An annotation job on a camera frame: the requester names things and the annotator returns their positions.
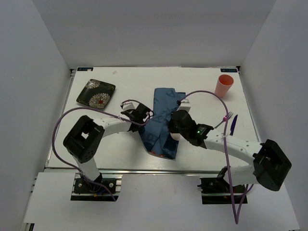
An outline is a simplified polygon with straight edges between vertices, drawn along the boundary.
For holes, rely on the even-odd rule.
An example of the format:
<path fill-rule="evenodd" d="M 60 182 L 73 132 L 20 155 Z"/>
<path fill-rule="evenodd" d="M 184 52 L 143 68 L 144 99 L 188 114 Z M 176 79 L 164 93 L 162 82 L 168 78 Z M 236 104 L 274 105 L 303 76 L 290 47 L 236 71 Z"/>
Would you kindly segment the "blue cartoon print cloth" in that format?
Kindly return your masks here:
<path fill-rule="evenodd" d="M 147 152 L 167 159 L 175 159 L 179 142 L 169 132 L 171 114 L 178 109 L 178 101 L 186 93 L 176 92 L 174 88 L 154 90 L 154 116 L 139 130 L 139 135 Z"/>

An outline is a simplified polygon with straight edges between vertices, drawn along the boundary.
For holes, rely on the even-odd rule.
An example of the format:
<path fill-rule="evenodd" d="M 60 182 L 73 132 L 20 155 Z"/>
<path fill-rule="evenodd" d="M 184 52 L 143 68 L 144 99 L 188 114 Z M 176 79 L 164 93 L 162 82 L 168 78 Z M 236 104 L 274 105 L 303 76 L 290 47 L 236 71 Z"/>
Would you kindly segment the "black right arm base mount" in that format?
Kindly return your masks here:
<path fill-rule="evenodd" d="M 224 177 L 228 178 L 226 167 L 216 177 L 200 178 L 197 187 L 201 190 L 203 205 L 231 205 L 230 186 Z"/>

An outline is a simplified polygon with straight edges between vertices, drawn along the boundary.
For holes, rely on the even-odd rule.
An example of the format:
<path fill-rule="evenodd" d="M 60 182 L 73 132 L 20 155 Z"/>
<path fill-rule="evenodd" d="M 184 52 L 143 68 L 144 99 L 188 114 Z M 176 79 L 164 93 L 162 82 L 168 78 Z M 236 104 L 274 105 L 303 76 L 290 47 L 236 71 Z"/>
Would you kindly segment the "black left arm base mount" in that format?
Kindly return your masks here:
<path fill-rule="evenodd" d="M 71 201 L 91 201 L 91 202 L 115 202 L 121 190 L 122 176 L 103 174 L 100 183 L 104 185 L 110 193 L 100 185 L 87 182 L 79 174 L 75 175 L 71 191 Z"/>

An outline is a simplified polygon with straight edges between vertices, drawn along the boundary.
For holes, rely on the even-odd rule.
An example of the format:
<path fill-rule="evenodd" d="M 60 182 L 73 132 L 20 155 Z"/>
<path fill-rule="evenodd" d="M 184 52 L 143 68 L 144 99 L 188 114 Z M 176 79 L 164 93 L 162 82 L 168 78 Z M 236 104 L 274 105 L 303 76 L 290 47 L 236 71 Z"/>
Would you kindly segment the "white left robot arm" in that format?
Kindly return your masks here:
<path fill-rule="evenodd" d="M 122 106 L 120 116 L 92 119 L 87 115 L 79 118 L 63 141 L 64 147 L 75 159 L 91 192 L 102 186 L 102 175 L 96 166 L 94 155 L 102 138 L 120 132 L 135 132 L 150 118 L 151 109 L 140 103 Z"/>

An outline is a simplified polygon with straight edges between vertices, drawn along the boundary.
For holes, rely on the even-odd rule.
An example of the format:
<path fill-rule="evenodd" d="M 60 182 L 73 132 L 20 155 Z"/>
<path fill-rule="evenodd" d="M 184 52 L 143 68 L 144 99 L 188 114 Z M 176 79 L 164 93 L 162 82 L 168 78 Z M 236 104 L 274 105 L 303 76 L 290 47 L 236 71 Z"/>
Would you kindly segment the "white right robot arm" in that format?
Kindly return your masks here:
<path fill-rule="evenodd" d="M 169 131 L 172 135 L 181 135 L 193 146 L 228 153 L 247 163 L 246 166 L 231 167 L 230 174 L 226 167 L 222 169 L 217 185 L 223 192 L 244 184 L 260 184 L 268 190 L 279 191 L 292 167 L 277 142 L 267 139 L 259 143 L 224 136 L 212 126 L 197 124 L 185 110 L 173 113 Z"/>

